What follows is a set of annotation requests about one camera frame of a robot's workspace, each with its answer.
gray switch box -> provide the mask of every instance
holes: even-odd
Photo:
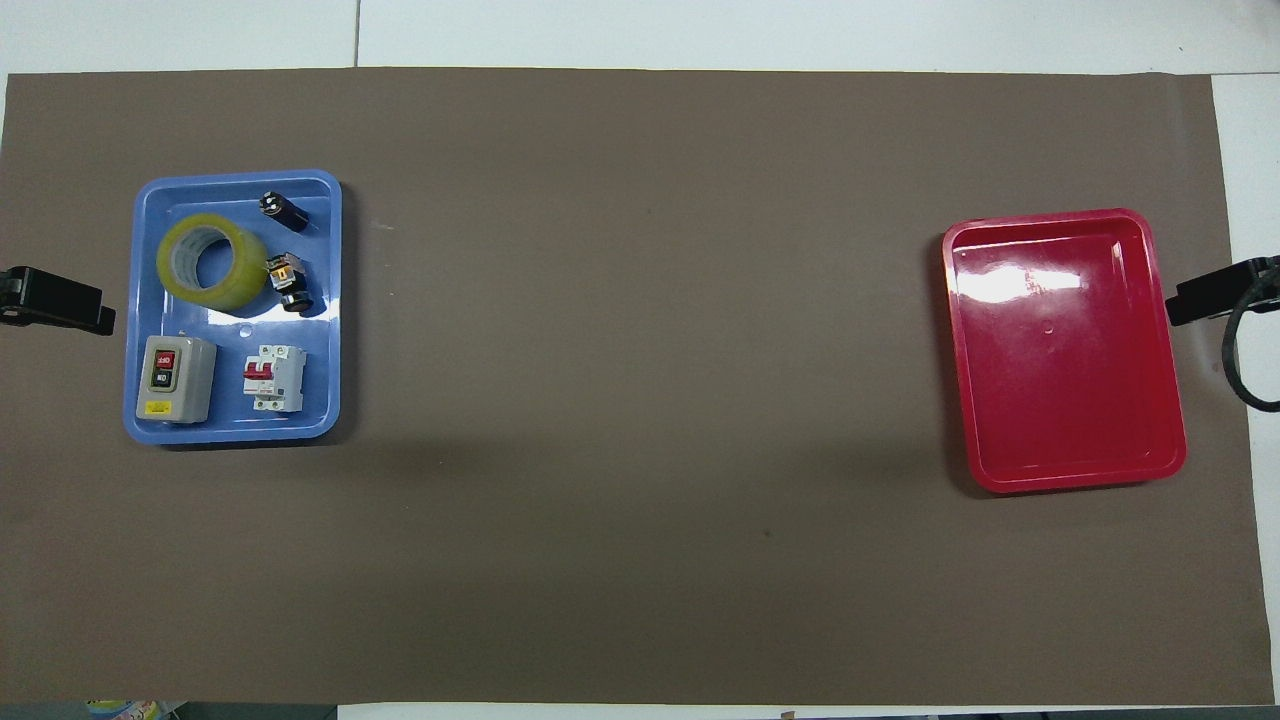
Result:
[[[140,420],[204,423],[209,418],[216,357],[218,346],[207,340],[148,337],[134,414]]]

black connector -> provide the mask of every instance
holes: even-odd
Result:
[[[1245,292],[1268,270],[1280,266],[1280,255],[1253,258],[1221,270],[1178,283],[1178,295],[1165,301],[1169,324],[1185,325],[1201,318],[1226,315]],[[1280,288],[1263,288],[1247,310],[1270,313],[1280,310]]]
[[[257,206],[262,210],[264,215],[293,232],[302,232],[306,229],[307,220],[310,220],[307,214],[301,208],[274,190],[262,195],[262,199],[257,201]]]
[[[102,291],[93,286],[17,265],[0,273],[0,323],[109,336],[115,332],[115,310],[102,305]]]
[[[306,313],[315,304],[307,290],[307,273],[302,260],[292,252],[266,259],[266,277],[271,290],[280,293],[280,305],[289,313]]]

tray rim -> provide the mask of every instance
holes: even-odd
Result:
[[[1161,370],[1169,378],[1174,389],[1174,410],[1178,415],[1178,428],[1174,452],[1167,459],[1138,469],[1110,470],[1110,471],[1083,471],[1083,473],[1053,473],[1053,474],[1027,474],[1016,479],[1000,480],[987,471],[982,464],[982,448],[978,443],[978,423],[974,415],[973,388],[969,380],[969,351],[965,338],[963,316],[959,306],[959,282],[955,269],[955,243],[965,232],[1000,227],[1034,227],[1060,223],[1082,223],[1096,220],[1125,219],[1134,223],[1142,236],[1143,260],[1146,261],[1146,277],[1151,288],[1151,297],[1162,299],[1164,287],[1160,282],[1160,268],[1156,264],[1155,236],[1151,224],[1139,213],[1128,208],[1108,208],[1098,210],[1076,210],[1066,213],[1044,213],[1034,215],[1010,215],[1002,218],[979,218],[956,223],[947,228],[942,236],[942,263],[946,270],[947,284],[947,316],[951,322],[951,341],[955,351],[956,384],[960,391],[960,410],[964,420],[965,450],[969,471],[978,483],[991,492],[1014,493],[1050,489],[1070,489],[1093,486],[1114,486],[1124,483],[1147,482],[1167,478],[1181,469],[1187,461],[1187,425],[1183,419],[1181,391],[1178,386],[1178,372],[1174,365],[1172,345],[1169,333],[1169,320],[1165,315],[1162,301],[1151,302],[1151,314],[1156,327],[1157,342],[1167,348],[1161,354]]]
[[[329,395],[329,411],[325,418],[316,424],[303,425],[303,427],[283,427],[283,428],[253,428],[253,429],[234,429],[234,428],[198,428],[195,427],[189,432],[184,433],[152,433],[146,428],[141,427],[138,419],[134,414],[134,404],[137,396],[133,396],[134,404],[129,402],[131,387],[137,386],[137,375],[133,368],[138,363],[138,354],[141,352],[138,343],[146,343],[146,337],[141,336],[141,331],[137,323],[138,315],[138,295],[141,292],[142,277],[145,264],[147,258],[143,256],[143,243],[146,240],[146,227],[145,227],[145,213],[148,206],[148,201],[154,193],[163,190],[170,190],[177,187],[191,187],[191,186],[216,186],[216,184],[242,184],[253,183],[262,181],[317,181],[325,186],[329,193],[329,240],[332,247],[330,254],[330,277],[326,281],[326,287],[332,299],[338,300],[338,307],[334,310],[333,319],[329,320],[333,328],[330,333],[337,333],[338,352],[329,354],[329,378],[328,378],[328,395]],[[123,384],[123,401],[122,401],[122,419],[124,423],[124,429],[134,441],[142,445],[163,445],[163,446],[184,446],[184,445],[223,445],[223,443],[262,443],[262,442],[279,442],[279,441],[302,441],[320,437],[329,430],[338,421],[338,416],[342,414],[342,231],[343,231],[343,197],[342,197],[342,183],[338,182],[332,173],[321,170],[317,168],[308,169],[291,169],[291,170],[257,170],[246,173],[216,173],[216,174],[204,174],[204,176],[172,176],[155,178],[138,190],[137,196],[133,201],[133,231],[131,234],[129,245],[129,293],[128,293],[128,311],[127,318],[127,331],[125,331],[125,348],[124,348],[124,384]]]

white table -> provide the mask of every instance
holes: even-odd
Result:
[[[8,73],[355,65],[1210,73],[1231,252],[1280,252],[1280,4],[1272,0],[0,0],[0,83]],[[1280,397],[1267,331],[1275,333],[1274,319],[1244,324],[1242,363],[1254,392]],[[1280,415],[1251,410],[1249,438],[1280,694]],[[339,716],[742,719],[785,710],[801,717],[977,711],[396,703],[343,707]]]

packing tape roll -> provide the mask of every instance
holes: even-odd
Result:
[[[200,254],[219,240],[232,245],[232,268],[211,287],[196,275]],[[192,215],[169,228],[156,252],[156,274],[179,300],[223,313],[248,305],[266,284],[266,247],[253,233],[212,213]]]

